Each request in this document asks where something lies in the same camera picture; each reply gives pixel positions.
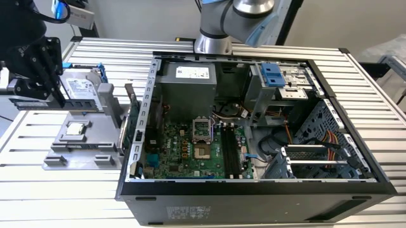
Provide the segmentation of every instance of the cable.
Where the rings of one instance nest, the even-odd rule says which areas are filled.
[[[262,163],[266,163],[266,161],[264,161],[264,160],[261,160],[261,159],[258,159],[258,158],[253,158],[253,159],[258,160],[258,161],[262,162]]]
[[[337,144],[337,138],[336,138],[336,135],[332,133],[332,136],[333,136],[333,139],[335,139],[335,144]]]
[[[63,18],[61,19],[54,19],[51,17],[47,17],[45,16],[43,14],[41,14],[39,12],[34,11],[33,9],[27,8],[27,7],[21,7],[23,10],[26,10],[26,12],[38,20],[42,20],[45,22],[49,22],[51,24],[63,24],[69,18],[70,18],[70,7],[69,5],[65,3],[65,0],[59,0],[58,1],[63,7],[65,7],[65,10],[66,10],[66,15]]]
[[[290,133],[289,133],[289,129],[286,127],[286,116],[284,116],[284,129],[285,129],[285,134],[286,134],[286,142],[288,144],[292,144],[292,138],[290,138]]]
[[[201,13],[201,5],[200,5],[200,0],[194,0],[194,3],[196,3],[196,6],[197,6],[197,9],[198,9],[198,12]]]
[[[7,121],[10,121],[10,122],[13,121],[11,119],[3,117],[2,115],[0,115],[0,118],[2,118],[3,120],[7,120]]]
[[[395,103],[395,105],[399,105],[399,104],[400,104],[403,98],[404,98],[404,95],[400,96],[400,98],[399,98],[397,102]]]
[[[214,111],[212,111],[212,114],[221,120],[233,120],[237,118],[237,116],[229,117],[229,116],[220,116]]]
[[[70,28],[71,28],[71,31],[73,31],[73,36],[75,36],[75,32],[74,32],[74,29],[73,29],[73,26],[69,24]]]
[[[278,132],[278,131],[282,131],[282,128],[281,127],[276,127],[272,129],[270,131],[270,134],[265,135],[258,141],[257,141],[257,144],[256,144],[256,147],[257,147],[257,150],[261,152],[261,154],[266,155],[266,156],[274,156],[277,154],[277,152],[273,150],[273,151],[264,151],[264,149],[261,148],[261,143],[264,141],[266,141],[268,139],[272,139],[273,142],[280,145],[280,146],[284,146],[285,144],[288,144],[286,142],[282,142],[280,139],[277,139],[274,137],[274,134]]]
[[[331,131],[327,130],[328,132],[328,143],[331,143],[333,140],[332,140],[332,135],[331,135]],[[331,161],[331,156],[332,156],[332,152],[329,150],[329,148],[327,149],[327,152],[328,152],[328,156],[327,156],[327,160]]]

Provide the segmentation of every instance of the slotted metal worktable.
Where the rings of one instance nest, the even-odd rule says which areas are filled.
[[[113,94],[128,103],[124,84],[132,83],[140,100],[152,51],[192,52],[192,43],[83,38],[70,42],[62,57],[74,64],[101,62],[114,85]],[[352,56],[331,48],[253,49],[241,44],[233,44],[233,54],[315,61],[399,193],[336,224],[312,227],[406,227],[406,117]],[[125,204],[113,200],[120,171],[41,169],[65,115],[21,111],[0,139],[0,221],[5,221],[0,227],[134,227],[138,224]]]

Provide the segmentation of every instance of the expansion slot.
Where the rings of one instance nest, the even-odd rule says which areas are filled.
[[[224,159],[225,178],[241,178],[241,171],[238,166],[237,143],[234,139],[233,126],[221,126],[221,149]]]

